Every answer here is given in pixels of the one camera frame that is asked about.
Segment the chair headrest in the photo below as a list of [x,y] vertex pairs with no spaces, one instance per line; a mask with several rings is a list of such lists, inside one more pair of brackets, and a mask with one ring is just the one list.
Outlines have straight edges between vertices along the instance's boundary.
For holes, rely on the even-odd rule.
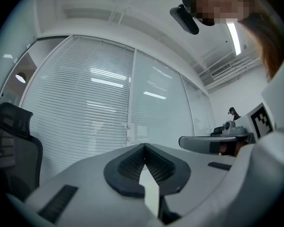
[[4,129],[28,138],[29,122],[33,113],[10,103],[0,104],[0,126]]

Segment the round ceiling lamp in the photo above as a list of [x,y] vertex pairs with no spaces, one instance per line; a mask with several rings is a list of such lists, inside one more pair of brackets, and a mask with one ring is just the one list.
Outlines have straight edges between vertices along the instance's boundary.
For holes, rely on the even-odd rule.
[[26,77],[26,75],[25,75],[23,72],[19,72],[19,73],[16,75],[16,78],[17,78],[20,82],[26,83],[27,77]]

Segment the black mesh chair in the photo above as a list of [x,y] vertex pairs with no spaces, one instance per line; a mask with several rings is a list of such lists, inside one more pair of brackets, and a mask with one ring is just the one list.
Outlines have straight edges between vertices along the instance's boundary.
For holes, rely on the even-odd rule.
[[0,104],[0,174],[5,191],[24,200],[39,186],[42,143],[30,135],[32,112]]
[[224,130],[224,126],[215,128],[213,133],[210,134],[211,137],[219,137],[222,135],[222,131]]

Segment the headset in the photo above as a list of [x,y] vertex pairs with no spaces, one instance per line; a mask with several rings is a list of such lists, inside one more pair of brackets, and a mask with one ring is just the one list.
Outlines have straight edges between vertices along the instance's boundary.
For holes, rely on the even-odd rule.
[[199,33],[199,27],[194,21],[194,17],[206,26],[213,26],[214,20],[208,18],[202,18],[202,14],[196,11],[196,2],[192,0],[182,0],[183,4],[180,4],[176,8],[170,10],[171,16],[181,25],[181,27],[193,34]]

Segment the black rubber pad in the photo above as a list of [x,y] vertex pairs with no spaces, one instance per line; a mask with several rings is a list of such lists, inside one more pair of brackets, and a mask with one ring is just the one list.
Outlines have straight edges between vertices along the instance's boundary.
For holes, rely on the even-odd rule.
[[225,171],[229,171],[231,169],[231,165],[223,164],[223,163],[219,163],[219,162],[214,162],[214,161],[208,163],[208,166],[218,168],[218,169],[221,169],[221,170],[225,170]]
[[78,187],[65,185],[39,212],[39,215],[51,223],[55,223],[75,195]]

